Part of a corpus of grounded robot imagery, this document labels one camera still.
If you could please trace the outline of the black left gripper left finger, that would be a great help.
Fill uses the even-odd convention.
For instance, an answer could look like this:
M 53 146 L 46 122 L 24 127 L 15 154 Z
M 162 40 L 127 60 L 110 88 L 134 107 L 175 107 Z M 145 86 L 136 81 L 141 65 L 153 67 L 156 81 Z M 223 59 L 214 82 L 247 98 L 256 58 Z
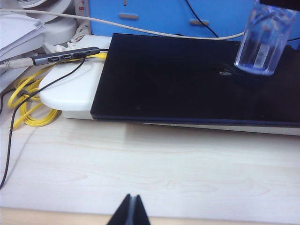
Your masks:
M 112 225 L 125 225 L 129 215 L 131 195 L 127 194 L 112 216 Z

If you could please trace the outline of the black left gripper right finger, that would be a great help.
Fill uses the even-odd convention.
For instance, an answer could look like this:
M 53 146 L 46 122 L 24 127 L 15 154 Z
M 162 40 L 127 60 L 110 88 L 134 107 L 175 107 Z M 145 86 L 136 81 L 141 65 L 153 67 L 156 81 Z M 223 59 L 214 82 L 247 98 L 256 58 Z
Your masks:
M 140 195 L 136 196 L 134 206 L 134 225 L 150 225 L 150 221 Z

